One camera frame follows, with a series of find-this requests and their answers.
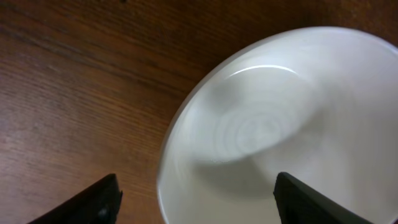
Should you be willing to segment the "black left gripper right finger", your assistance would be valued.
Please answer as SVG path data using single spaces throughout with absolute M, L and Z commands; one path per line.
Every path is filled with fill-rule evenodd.
M 282 224 L 370 224 L 287 172 L 277 175 L 274 198 Z

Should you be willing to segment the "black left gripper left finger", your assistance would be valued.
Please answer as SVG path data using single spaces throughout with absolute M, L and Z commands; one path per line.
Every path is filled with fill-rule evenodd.
M 116 174 L 108 174 L 29 224 L 115 224 L 122 197 Z

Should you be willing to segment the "white bowl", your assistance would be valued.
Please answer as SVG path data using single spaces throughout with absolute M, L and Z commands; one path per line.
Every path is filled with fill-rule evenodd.
M 393 223 L 397 47 L 342 27 L 260 40 L 199 82 L 161 150 L 166 223 L 279 223 L 281 172 L 371 223 Z

